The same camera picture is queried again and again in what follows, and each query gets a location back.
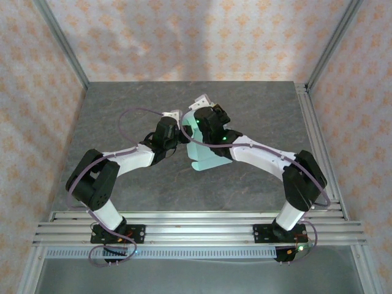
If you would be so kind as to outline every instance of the translucent plastic object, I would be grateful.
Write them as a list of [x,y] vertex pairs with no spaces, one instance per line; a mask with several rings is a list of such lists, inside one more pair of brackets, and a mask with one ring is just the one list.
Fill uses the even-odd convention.
[[[196,120],[194,118],[194,111],[188,112],[183,119],[183,125],[191,126],[193,131],[192,138],[202,142],[203,135],[198,129]],[[218,167],[223,164],[229,164],[232,160],[226,157],[215,155],[208,147],[190,142],[186,145],[188,157],[196,160],[192,163],[192,167],[197,171],[207,170],[209,168]]]

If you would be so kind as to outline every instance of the metal strip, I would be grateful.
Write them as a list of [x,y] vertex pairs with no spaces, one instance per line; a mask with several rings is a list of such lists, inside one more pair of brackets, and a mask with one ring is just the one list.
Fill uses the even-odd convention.
[[351,246],[351,250],[364,293],[386,293],[375,270],[369,246],[354,245]]
[[50,212],[49,217],[48,217],[48,221],[49,222],[53,222],[53,219],[55,218],[55,214],[56,213],[54,211]]
[[[193,212],[123,213],[128,223],[146,224],[143,246],[258,246],[254,244],[253,224],[271,223],[277,213]],[[364,244],[360,222],[347,222],[341,211],[313,211],[307,215],[318,232],[320,245]],[[42,222],[34,244],[45,246],[91,246],[90,224],[85,213],[55,213],[53,222]],[[310,238],[314,232],[306,227]],[[285,246],[289,244],[266,244]]]
[[18,287],[18,294],[35,293],[39,276],[43,266],[43,261],[47,254],[46,247],[32,247],[30,249],[30,255],[24,272],[22,280]]
[[80,83],[83,85],[84,89],[87,90],[89,86],[89,80],[84,72],[82,66],[79,63],[73,49],[68,43],[66,35],[62,31],[57,19],[55,18],[53,12],[51,11],[46,0],[34,0],[39,12],[41,13],[43,19],[46,21],[47,25],[50,28],[53,37],[56,39],[57,43],[63,50],[65,56],[67,57],[70,65],[78,76]]
[[[153,222],[166,222],[170,221],[170,219],[174,219],[176,222],[178,219],[181,219],[183,222],[197,222],[198,220],[201,220],[203,222],[208,221],[211,223],[211,221],[222,221],[222,220],[238,220],[238,219],[244,219],[246,218],[251,218],[255,220],[260,220],[260,219],[274,219],[279,212],[278,211],[272,211],[272,212],[255,212],[255,211],[249,211],[249,212],[224,212],[224,211],[199,211],[199,212],[131,212],[131,211],[125,211],[125,212],[120,212],[122,216],[124,216],[126,219],[132,219],[132,221],[136,220],[141,220],[142,222],[147,219],[147,221],[153,221]],[[339,210],[311,210],[306,214],[306,217],[309,218],[329,218],[329,217],[340,217],[343,218],[342,211]],[[80,213],[80,212],[57,212],[55,214],[55,218],[53,219],[53,222],[58,222],[60,220],[64,221],[72,221],[73,219],[77,219],[78,221],[87,219],[91,220],[91,217],[87,213]]]
[[[47,259],[87,259],[92,247],[49,247]],[[116,259],[117,255],[96,249],[93,258]],[[138,246],[132,259],[237,259],[276,258],[276,248],[257,247],[148,247]]]
[[328,185],[326,191],[328,195],[339,200],[343,215],[345,219],[349,219],[347,209],[342,198],[341,190],[337,182],[337,176],[332,167],[328,150],[326,148],[325,140],[321,132],[320,124],[314,110],[310,94],[306,92],[303,84],[296,84],[296,91],[298,100],[303,111],[304,122],[312,145],[312,151],[321,169],[325,173]]
[[360,8],[363,0],[351,0],[350,4],[347,6],[342,19],[340,20],[336,30],[334,31],[330,41],[324,49],[316,67],[314,68],[311,77],[307,83],[307,89],[312,90],[317,80],[319,79],[321,73],[323,72],[325,66],[330,60],[332,54],[334,53],[336,47],[339,45],[344,33],[349,27],[351,21],[354,19],[358,9]]

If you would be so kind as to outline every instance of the wall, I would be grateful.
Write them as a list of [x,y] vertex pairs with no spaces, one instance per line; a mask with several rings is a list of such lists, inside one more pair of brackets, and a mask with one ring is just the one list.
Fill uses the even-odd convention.
[[15,293],[84,93],[31,0],[0,14],[0,293]]
[[364,1],[312,98],[350,217],[392,293],[392,6]]
[[349,0],[48,0],[91,81],[306,82]]

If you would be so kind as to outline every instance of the orange floral pattern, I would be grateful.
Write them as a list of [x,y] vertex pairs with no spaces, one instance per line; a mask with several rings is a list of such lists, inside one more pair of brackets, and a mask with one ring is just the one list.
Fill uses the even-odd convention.
[[91,81],[304,83],[350,1],[48,2]]
[[16,293],[83,88],[31,0],[2,0],[0,14],[0,293]]
[[392,289],[392,6],[364,1],[312,93],[343,197]]

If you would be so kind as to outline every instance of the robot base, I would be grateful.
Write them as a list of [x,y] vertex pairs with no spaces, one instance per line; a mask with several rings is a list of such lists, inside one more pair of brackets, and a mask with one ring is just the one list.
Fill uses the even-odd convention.
[[307,233],[303,224],[296,224],[290,231],[282,236],[276,236],[273,232],[273,224],[253,225],[255,243],[306,243]]
[[[132,225],[127,224],[125,230],[122,233],[124,236],[129,236],[137,244],[143,244],[145,242],[146,226],[145,225]],[[94,225],[91,233],[91,244],[127,244],[130,243],[128,240],[119,239],[117,236],[113,236],[108,233],[100,225]]]

